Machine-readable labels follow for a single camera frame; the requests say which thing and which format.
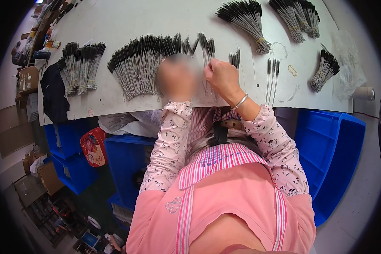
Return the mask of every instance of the woman's left hand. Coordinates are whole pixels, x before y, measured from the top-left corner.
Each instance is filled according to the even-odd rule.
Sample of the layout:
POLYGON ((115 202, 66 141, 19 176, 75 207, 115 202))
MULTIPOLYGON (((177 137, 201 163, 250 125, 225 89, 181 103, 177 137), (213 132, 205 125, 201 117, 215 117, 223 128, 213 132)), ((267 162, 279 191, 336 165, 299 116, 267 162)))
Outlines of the woman's left hand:
POLYGON ((196 78, 185 61, 164 59, 157 78, 162 93, 171 101, 191 101, 196 94, 196 78))

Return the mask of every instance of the hand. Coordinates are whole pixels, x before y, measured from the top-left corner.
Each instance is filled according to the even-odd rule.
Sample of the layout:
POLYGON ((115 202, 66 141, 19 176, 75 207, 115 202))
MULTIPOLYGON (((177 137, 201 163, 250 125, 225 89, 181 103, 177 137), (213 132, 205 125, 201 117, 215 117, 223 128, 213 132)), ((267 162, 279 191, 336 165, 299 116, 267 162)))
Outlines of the hand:
POLYGON ((215 58, 203 70, 212 88, 231 106, 237 105, 245 96, 239 86, 239 72, 228 62, 215 58))
POLYGON ((191 101, 196 93, 196 78, 184 61, 164 59, 157 78, 162 93, 174 102, 191 101))

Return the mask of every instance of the floral sleeve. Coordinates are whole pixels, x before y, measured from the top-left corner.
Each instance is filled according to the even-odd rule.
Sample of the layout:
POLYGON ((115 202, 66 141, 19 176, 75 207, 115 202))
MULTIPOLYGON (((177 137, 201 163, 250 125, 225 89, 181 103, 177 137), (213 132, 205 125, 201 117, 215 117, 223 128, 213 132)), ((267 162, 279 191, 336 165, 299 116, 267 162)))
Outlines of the floral sleeve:
POLYGON ((308 194, 308 181, 299 162, 295 141, 277 122, 272 108, 261 105, 261 111, 254 121, 243 121, 243 124, 245 131, 257 141, 279 189, 288 197, 308 194))
POLYGON ((169 102, 162 109, 161 130, 158 132, 140 193, 147 190, 166 192, 175 181, 185 164, 191 117, 190 102, 169 102))

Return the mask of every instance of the silver bangle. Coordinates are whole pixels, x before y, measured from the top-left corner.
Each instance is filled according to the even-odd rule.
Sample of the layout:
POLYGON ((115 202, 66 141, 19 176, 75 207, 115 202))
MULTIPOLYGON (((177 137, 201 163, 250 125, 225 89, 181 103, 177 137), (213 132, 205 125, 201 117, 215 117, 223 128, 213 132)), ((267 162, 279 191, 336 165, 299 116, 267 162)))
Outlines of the silver bangle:
POLYGON ((233 111, 233 110, 236 110, 238 107, 240 107, 241 104, 243 104, 243 102, 245 101, 245 99, 247 99, 247 97, 248 97, 248 94, 245 94, 244 98, 241 99, 241 101, 237 105, 235 105, 234 108, 231 108, 230 110, 233 111))

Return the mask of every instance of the blue bin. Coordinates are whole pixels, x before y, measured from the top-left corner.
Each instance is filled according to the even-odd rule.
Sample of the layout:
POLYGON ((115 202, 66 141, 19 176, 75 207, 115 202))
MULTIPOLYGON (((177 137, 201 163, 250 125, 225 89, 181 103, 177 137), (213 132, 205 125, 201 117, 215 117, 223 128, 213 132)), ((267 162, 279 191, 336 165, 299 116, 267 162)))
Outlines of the blue bin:
POLYGON ((343 197, 356 169, 366 125, 346 113, 300 109, 295 132, 309 184, 315 225, 325 222, 343 197))
MULTIPOLYGON (((122 207, 121 200, 120 200, 119 195, 118 195, 117 192, 114 193, 113 196, 111 196, 111 197, 107 200, 107 204, 109 204, 110 210, 111 210, 112 213, 113 213, 113 206, 112 206, 112 203, 122 207)), ((114 216, 114 218, 116 219, 117 224, 119 225, 119 227, 121 227, 122 229, 125 229, 125 230, 130 231, 130 228, 124 226, 124 225, 121 223, 121 221, 120 221, 119 219, 117 219, 117 217, 116 217, 114 214, 113 214, 113 216, 114 216)))
POLYGON ((96 169, 89 165, 84 155, 74 155, 67 160, 56 155, 51 157, 59 180, 77 195, 99 178, 96 169), (70 178, 65 175, 64 167, 68 169, 70 178))
POLYGON ((45 125, 45 134, 52 154, 66 160, 72 155, 82 153, 80 138, 90 131, 89 121, 86 118, 58 124, 61 147, 56 145, 56 132, 53 124, 45 125))
POLYGON ((131 134, 105 139, 107 159, 121 207, 134 211, 138 189, 134 185, 133 175, 147 166, 144 146, 154 146, 155 141, 155 138, 131 134))

